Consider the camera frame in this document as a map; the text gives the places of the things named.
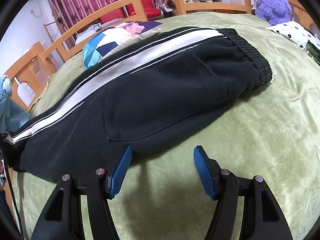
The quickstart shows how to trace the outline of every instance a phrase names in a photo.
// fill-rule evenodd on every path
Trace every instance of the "pants pocket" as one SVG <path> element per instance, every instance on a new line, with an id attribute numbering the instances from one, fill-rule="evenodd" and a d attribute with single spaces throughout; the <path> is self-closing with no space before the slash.
<path id="1" fill-rule="evenodd" d="M 226 96 L 222 80 L 185 50 L 111 82 L 106 93 L 108 140 L 154 134 Z"/>

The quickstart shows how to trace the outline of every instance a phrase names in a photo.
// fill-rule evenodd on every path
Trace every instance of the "stuffed animal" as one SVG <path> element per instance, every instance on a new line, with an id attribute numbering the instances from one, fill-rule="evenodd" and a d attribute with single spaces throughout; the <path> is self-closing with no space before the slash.
<path id="1" fill-rule="evenodd" d="M 256 17 L 267 21 L 272 26 L 291 20 L 292 9 L 287 0 L 254 0 Z"/>

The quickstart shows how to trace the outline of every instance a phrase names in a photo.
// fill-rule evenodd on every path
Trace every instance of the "black cable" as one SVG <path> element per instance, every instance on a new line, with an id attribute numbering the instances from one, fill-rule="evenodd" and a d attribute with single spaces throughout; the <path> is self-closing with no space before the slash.
<path id="1" fill-rule="evenodd" d="M 7 175 L 7 181 L 8 181 L 8 184 L 9 184 L 13 205 L 14 205 L 14 208 L 16 210 L 17 217 L 18 217 L 20 235 L 21 235 L 22 239 L 24 239 L 23 231 L 22 231 L 22 225 L 21 225 L 21 218 L 20 218 L 19 211 L 18 211 L 18 208 L 17 208 L 17 203 L 16 203 L 16 199 L 14 197 L 13 187 L 12 187 L 12 183 L 11 183 L 11 178 L 10 178 L 10 175 L 9 175 L 7 150 L 6 150 L 5 146 L 4 146 L 4 137 L 3 137 L 2 134 L 0 135 L 0 149 L 1 149 L 2 155 L 3 155 L 4 170 L 5 170 L 5 174 Z"/>

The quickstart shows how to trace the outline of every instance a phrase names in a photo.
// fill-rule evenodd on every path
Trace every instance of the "fleece blanket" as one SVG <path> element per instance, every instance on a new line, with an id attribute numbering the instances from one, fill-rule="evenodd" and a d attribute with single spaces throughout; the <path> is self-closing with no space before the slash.
<path id="1" fill-rule="evenodd" d="M 276 78 L 181 144 L 132 163 L 120 193 L 109 201 L 120 239 L 204 239 L 216 203 L 204 193 L 193 163 L 193 149 L 202 145 L 210 158 L 237 176 L 263 176 L 293 239 L 302 240 L 320 214 L 320 67 L 252 15 L 195 13 L 161 22 L 163 32 L 182 26 L 234 28 L 269 61 Z M 33 105 L 32 116 L 61 98 L 85 70 L 82 60 L 79 53 L 58 70 Z M 55 185 L 28 173 L 15 173 L 13 184 L 25 235 L 30 237 Z M 90 240 L 85 200 L 84 230 Z M 239 237 L 242 208 L 240 198 L 233 240 Z"/>

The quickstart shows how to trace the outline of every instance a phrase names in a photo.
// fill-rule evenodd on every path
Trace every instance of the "metal screw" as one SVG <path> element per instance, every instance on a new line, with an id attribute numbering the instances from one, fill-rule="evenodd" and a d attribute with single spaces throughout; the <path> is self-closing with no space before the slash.
<path id="1" fill-rule="evenodd" d="M 221 174 L 227 176 L 227 175 L 230 175 L 230 171 L 227 170 L 227 169 L 222 169 L 222 170 L 221 170 Z"/>
<path id="2" fill-rule="evenodd" d="M 63 181 L 67 181 L 69 179 L 70 179 L 70 175 L 69 174 L 65 174 L 65 175 L 62 176 L 62 180 Z"/>
<path id="3" fill-rule="evenodd" d="M 99 168 L 96 170 L 96 174 L 97 175 L 102 175 L 104 173 L 104 169 L 103 168 Z"/>
<path id="4" fill-rule="evenodd" d="M 256 179 L 257 182 L 263 182 L 263 177 L 261 177 L 259 175 L 256 176 L 255 179 Z"/>

